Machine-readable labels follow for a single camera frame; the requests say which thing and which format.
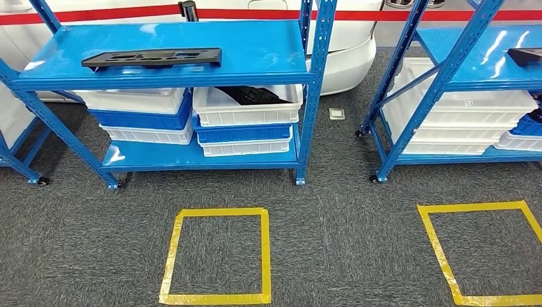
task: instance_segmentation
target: stacked crates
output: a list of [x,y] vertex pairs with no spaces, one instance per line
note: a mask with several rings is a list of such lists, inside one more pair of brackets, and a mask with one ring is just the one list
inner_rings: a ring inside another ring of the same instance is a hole
[[242,106],[217,88],[194,88],[192,125],[205,157],[287,152],[303,104],[301,84],[264,86],[291,103]]
[[[390,93],[406,86],[429,69],[429,58],[405,58]],[[393,143],[427,93],[433,77],[382,107]],[[537,108],[527,91],[470,91],[444,93],[414,132],[404,154],[481,155],[518,121]]]
[[187,145],[192,97],[184,88],[75,91],[111,139]]
[[495,144],[496,148],[542,152],[542,108],[540,108],[542,95],[540,91],[534,93],[533,98],[538,100],[538,109],[526,114],[517,127],[504,133]]

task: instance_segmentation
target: blue shelf board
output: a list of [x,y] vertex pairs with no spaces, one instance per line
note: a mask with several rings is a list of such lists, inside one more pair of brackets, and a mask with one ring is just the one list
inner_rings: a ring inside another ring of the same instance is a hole
[[[102,52],[222,48],[222,65],[109,67],[81,61]],[[92,90],[308,83],[298,20],[63,26],[15,81],[22,90]]]
[[[433,62],[448,57],[463,28],[417,29],[417,39]],[[519,67],[510,48],[542,47],[542,25],[489,27],[446,86],[447,91],[532,90],[542,88],[542,64]]]
[[398,165],[451,164],[483,162],[529,162],[542,161],[542,152],[503,150],[490,146],[482,155],[414,155],[401,154]]
[[188,145],[111,141],[102,161],[104,171],[166,171],[190,169],[286,169],[297,168],[299,138],[281,153],[205,157],[196,133]]

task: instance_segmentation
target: black plastic tray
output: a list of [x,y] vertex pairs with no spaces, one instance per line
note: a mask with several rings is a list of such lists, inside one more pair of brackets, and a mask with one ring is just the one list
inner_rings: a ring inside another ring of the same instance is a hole
[[143,66],[168,68],[179,64],[222,64],[221,48],[146,49],[134,51],[103,52],[81,61],[83,67],[97,71],[101,67]]

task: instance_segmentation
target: white car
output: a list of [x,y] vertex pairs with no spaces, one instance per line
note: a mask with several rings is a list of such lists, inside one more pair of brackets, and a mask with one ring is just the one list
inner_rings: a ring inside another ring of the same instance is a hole
[[[383,0],[339,0],[337,11],[378,11]],[[47,0],[54,12],[128,8],[167,5],[177,0]],[[300,0],[196,0],[199,9],[237,10],[299,10]],[[28,0],[0,0],[0,14],[33,13]],[[71,22],[71,24],[142,23],[183,21],[180,14],[126,19]],[[372,21],[335,21],[325,67],[322,95],[347,91],[358,85],[369,71],[376,54]],[[308,54],[312,53],[315,21],[311,22]],[[0,26],[0,58],[16,70],[23,70],[36,53],[51,38],[45,24]],[[307,56],[307,67],[311,60]],[[44,100],[64,98],[50,92],[39,93]]]

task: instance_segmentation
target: black post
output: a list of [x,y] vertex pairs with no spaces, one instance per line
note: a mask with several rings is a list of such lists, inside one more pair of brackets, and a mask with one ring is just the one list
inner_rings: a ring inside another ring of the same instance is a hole
[[181,9],[181,15],[189,22],[199,21],[197,18],[196,3],[194,1],[180,1],[179,8]]

